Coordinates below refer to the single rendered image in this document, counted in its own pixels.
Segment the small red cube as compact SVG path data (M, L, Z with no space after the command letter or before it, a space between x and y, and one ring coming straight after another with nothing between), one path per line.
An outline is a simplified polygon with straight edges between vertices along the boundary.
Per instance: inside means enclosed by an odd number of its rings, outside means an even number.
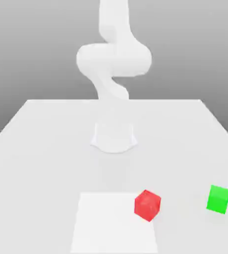
M134 213L151 222L160 211L161 200L157 194L143 190L134 200Z

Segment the small green cube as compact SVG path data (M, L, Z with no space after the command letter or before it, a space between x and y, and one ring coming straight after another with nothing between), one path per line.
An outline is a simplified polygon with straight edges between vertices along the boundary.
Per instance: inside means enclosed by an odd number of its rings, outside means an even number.
M227 207L228 188L211 185L206 208L220 214L225 214Z

